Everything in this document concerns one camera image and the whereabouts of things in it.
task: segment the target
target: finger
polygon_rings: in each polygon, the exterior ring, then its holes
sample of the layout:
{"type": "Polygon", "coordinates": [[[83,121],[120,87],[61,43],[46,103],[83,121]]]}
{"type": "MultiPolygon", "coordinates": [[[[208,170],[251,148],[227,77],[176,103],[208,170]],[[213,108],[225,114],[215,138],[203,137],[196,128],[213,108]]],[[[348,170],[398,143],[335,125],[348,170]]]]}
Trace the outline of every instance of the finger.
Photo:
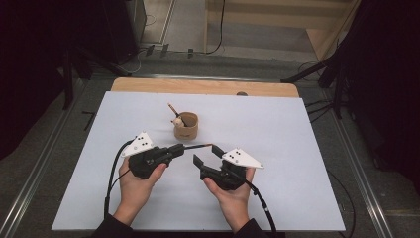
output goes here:
{"type": "Polygon", "coordinates": [[[165,163],[158,165],[152,172],[150,179],[152,179],[153,182],[157,182],[158,179],[160,179],[161,175],[163,175],[163,172],[166,169],[166,167],[167,165],[165,163]]]}
{"type": "Polygon", "coordinates": [[[207,188],[211,193],[216,195],[220,187],[214,182],[211,178],[204,178],[204,184],[206,184],[207,188]]]}
{"type": "Polygon", "coordinates": [[[256,168],[247,168],[247,171],[245,173],[245,178],[247,181],[252,182],[254,178],[254,173],[256,172],[256,168]]]}

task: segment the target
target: wooden cup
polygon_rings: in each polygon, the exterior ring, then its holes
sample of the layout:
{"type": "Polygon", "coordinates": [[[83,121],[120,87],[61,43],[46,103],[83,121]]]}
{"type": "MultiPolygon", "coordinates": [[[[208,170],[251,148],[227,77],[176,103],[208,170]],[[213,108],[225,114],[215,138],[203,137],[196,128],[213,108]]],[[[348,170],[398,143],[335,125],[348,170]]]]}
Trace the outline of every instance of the wooden cup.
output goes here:
{"type": "Polygon", "coordinates": [[[198,133],[198,117],[192,112],[181,112],[179,115],[185,127],[174,127],[173,134],[178,140],[194,140],[198,133]]]}

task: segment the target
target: white table surface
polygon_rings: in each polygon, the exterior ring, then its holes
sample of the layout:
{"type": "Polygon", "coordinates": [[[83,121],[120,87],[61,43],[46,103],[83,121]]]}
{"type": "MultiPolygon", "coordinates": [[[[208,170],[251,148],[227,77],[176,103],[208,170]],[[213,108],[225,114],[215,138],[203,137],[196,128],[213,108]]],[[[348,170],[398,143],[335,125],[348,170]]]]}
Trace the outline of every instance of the white table surface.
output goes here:
{"type": "MultiPolygon", "coordinates": [[[[345,230],[337,201],[300,98],[107,92],[80,155],[52,230],[96,229],[103,219],[111,167],[120,147],[146,131],[156,146],[214,143],[224,151],[241,148],[262,162],[253,184],[260,190],[279,231],[345,230]],[[194,112],[198,136],[173,137],[173,112],[194,112]]],[[[199,179],[196,154],[218,169],[210,148],[185,151],[174,159],[132,224],[136,230],[230,230],[216,198],[199,179]]],[[[120,199],[116,184],[110,213],[120,199]]],[[[263,207],[250,197],[250,216],[270,230],[263,207]]]]}

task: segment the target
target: table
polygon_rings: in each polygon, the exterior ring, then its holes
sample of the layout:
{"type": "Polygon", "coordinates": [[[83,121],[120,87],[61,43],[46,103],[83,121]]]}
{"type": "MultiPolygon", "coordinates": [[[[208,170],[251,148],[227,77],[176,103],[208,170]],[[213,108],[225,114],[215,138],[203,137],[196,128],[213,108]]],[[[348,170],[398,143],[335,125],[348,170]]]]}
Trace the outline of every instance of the table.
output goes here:
{"type": "MultiPolygon", "coordinates": [[[[173,113],[166,103],[170,100],[178,112],[188,109],[199,116],[198,136],[192,142],[183,142],[186,146],[210,142],[230,151],[240,145],[264,163],[265,169],[257,171],[253,183],[267,202],[279,231],[344,230],[305,107],[297,96],[292,84],[116,79],[112,91],[102,101],[52,229],[97,227],[102,220],[102,199],[113,158],[131,136],[144,129],[161,147],[179,143],[169,123],[173,113]],[[236,96],[238,91],[249,96],[236,96]],[[250,126],[256,121],[270,126],[250,126]],[[277,134],[279,126],[282,131],[277,134]],[[299,144],[305,147],[293,148],[299,144]],[[324,215],[323,219],[319,219],[319,214],[324,215]]],[[[134,229],[230,230],[217,200],[199,179],[199,171],[192,165],[192,154],[209,167],[221,165],[208,148],[186,151],[181,158],[173,160],[133,222],[134,229]]],[[[118,201],[116,185],[111,193],[111,213],[118,201]]],[[[250,197],[249,207],[250,216],[256,218],[262,229],[269,230],[260,201],[250,197]]]]}
{"type": "MultiPolygon", "coordinates": [[[[324,60],[348,31],[361,0],[226,0],[224,22],[303,28],[318,60],[324,60]]],[[[223,0],[206,0],[207,25],[220,23],[223,0]]]]}

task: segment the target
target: black cable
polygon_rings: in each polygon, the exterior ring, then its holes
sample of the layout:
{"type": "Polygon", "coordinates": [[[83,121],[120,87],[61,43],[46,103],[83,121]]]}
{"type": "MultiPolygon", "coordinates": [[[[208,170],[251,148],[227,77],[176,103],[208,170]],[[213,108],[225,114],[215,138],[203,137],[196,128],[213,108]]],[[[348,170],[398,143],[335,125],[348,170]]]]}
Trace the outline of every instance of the black cable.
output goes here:
{"type": "Polygon", "coordinates": [[[126,170],[126,171],[125,171],[122,175],[120,175],[118,178],[116,178],[116,179],[114,180],[114,183],[112,183],[112,185],[111,185],[111,190],[112,190],[112,188],[114,187],[115,183],[117,183],[117,181],[118,181],[120,178],[122,178],[124,175],[126,175],[129,171],[130,171],[130,169],[126,170]]]}
{"type": "Polygon", "coordinates": [[[312,111],[308,111],[308,115],[310,115],[310,114],[313,114],[313,113],[315,113],[315,112],[319,112],[319,111],[322,111],[322,110],[324,110],[324,109],[329,109],[330,107],[332,107],[333,106],[333,103],[329,103],[328,105],[325,105],[325,106],[323,106],[323,107],[320,107],[320,108],[318,108],[318,109],[315,109],[315,110],[312,110],[312,111]]]}
{"type": "Polygon", "coordinates": [[[203,144],[203,145],[184,147],[184,150],[198,149],[198,148],[209,147],[209,146],[213,146],[213,144],[203,144]]]}
{"type": "Polygon", "coordinates": [[[348,237],[346,237],[343,234],[343,232],[341,232],[341,231],[339,231],[339,234],[343,238],[352,238],[353,237],[353,234],[355,233],[355,229],[356,229],[356,210],[355,210],[355,205],[353,204],[353,201],[352,201],[352,198],[350,197],[349,192],[346,190],[346,188],[340,182],[340,180],[333,173],[331,173],[329,170],[327,170],[327,173],[330,174],[339,183],[339,185],[343,188],[344,192],[346,193],[347,197],[349,198],[349,201],[350,201],[350,204],[351,204],[352,210],[353,210],[353,225],[352,225],[352,230],[350,231],[350,235],[348,237]]]}
{"type": "Polygon", "coordinates": [[[268,206],[266,205],[265,200],[263,199],[262,194],[260,193],[259,189],[254,186],[250,181],[246,180],[245,178],[240,177],[239,175],[237,175],[236,173],[232,172],[232,171],[227,171],[228,174],[241,179],[244,181],[244,183],[246,183],[251,190],[254,192],[254,195],[256,195],[259,199],[260,202],[262,203],[262,208],[263,211],[265,212],[266,218],[268,219],[269,222],[269,226],[271,227],[271,234],[272,234],[272,238],[277,238],[277,228],[275,228],[275,224],[274,224],[274,220],[272,219],[271,213],[269,212],[268,206]]]}
{"type": "Polygon", "coordinates": [[[305,107],[310,107],[312,105],[318,104],[318,103],[323,103],[323,102],[332,102],[331,100],[328,99],[324,99],[324,100],[318,100],[318,101],[314,101],[314,102],[309,102],[309,103],[305,103],[305,107]]]}
{"type": "Polygon", "coordinates": [[[219,44],[218,44],[218,46],[216,47],[215,50],[213,50],[212,52],[192,52],[192,53],[190,53],[190,52],[178,52],[178,51],[167,51],[167,52],[168,53],[177,53],[177,54],[188,54],[188,55],[190,55],[190,54],[205,55],[205,56],[211,55],[211,54],[217,52],[219,50],[219,48],[222,46],[222,42],[223,42],[223,19],[224,19],[224,16],[225,16],[225,5],[226,5],[226,0],[223,0],[222,17],[220,18],[220,40],[219,40],[219,44]]]}
{"type": "Polygon", "coordinates": [[[220,46],[222,45],[222,41],[223,41],[223,18],[225,16],[225,5],[226,5],[226,0],[223,0],[222,17],[220,18],[220,41],[219,41],[219,45],[217,46],[217,48],[213,52],[206,53],[206,55],[210,55],[210,54],[213,54],[213,53],[217,52],[217,50],[219,50],[220,46]]]}
{"type": "Polygon", "coordinates": [[[108,214],[108,211],[109,211],[109,200],[110,200],[112,187],[114,186],[114,184],[112,183],[112,179],[114,178],[114,172],[115,172],[115,168],[117,167],[118,159],[120,158],[120,154],[121,154],[121,152],[123,152],[124,148],[126,148],[126,146],[130,145],[133,141],[134,140],[128,141],[123,146],[121,146],[120,150],[118,151],[117,155],[115,156],[114,164],[112,165],[112,169],[111,169],[111,175],[109,176],[108,190],[106,192],[106,197],[105,197],[104,218],[106,218],[106,216],[108,214]]]}
{"type": "Polygon", "coordinates": [[[322,112],[318,117],[316,117],[316,118],[314,118],[314,119],[312,119],[311,121],[310,121],[310,123],[313,123],[313,122],[315,122],[316,120],[318,120],[319,118],[321,118],[325,113],[327,113],[331,108],[333,108],[333,106],[332,105],[330,105],[324,112],[322,112]]]}

